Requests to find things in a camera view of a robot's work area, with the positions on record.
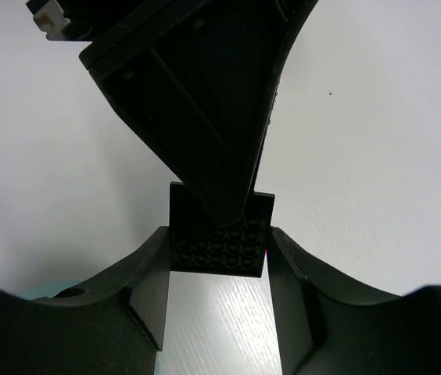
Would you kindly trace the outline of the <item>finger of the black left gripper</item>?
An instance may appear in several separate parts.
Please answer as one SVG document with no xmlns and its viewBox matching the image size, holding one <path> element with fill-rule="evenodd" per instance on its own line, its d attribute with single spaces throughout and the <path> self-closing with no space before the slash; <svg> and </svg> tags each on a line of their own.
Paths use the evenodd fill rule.
<svg viewBox="0 0 441 375">
<path fill-rule="evenodd" d="M 312 1 L 144 1 L 80 59 L 212 221 L 241 219 Z"/>
</svg>

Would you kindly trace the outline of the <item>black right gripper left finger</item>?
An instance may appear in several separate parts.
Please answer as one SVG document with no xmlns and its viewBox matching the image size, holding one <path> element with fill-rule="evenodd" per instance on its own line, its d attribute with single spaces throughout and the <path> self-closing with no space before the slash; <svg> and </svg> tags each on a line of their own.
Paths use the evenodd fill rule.
<svg viewBox="0 0 441 375">
<path fill-rule="evenodd" d="M 0 374 L 152 374 L 163 347 L 170 235 L 51 298 L 0 290 Z"/>
</svg>

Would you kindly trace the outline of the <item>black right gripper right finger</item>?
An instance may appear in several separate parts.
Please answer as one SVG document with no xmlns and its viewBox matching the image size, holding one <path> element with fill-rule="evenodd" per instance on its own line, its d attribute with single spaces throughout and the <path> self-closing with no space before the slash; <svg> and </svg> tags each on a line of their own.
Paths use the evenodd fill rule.
<svg viewBox="0 0 441 375">
<path fill-rule="evenodd" d="M 267 265 L 285 374 L 441 374 L 441 286 L 366 285 L 274 228 Z"/>
</svg>

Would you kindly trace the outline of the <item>black square lego plate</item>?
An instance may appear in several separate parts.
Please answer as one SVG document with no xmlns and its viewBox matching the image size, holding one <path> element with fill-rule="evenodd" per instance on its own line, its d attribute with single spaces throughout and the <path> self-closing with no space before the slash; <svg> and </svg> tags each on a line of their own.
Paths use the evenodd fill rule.
<svg viewBox="0 0 441 375">
<path fill-rule="evenodd" d="M 241 219 L 219 227 L 186 186 L 170 184 L 169 229 L 173 271 L 260 277 L 274 208 L 273 194 L 249 195 Z"/>
</svg>

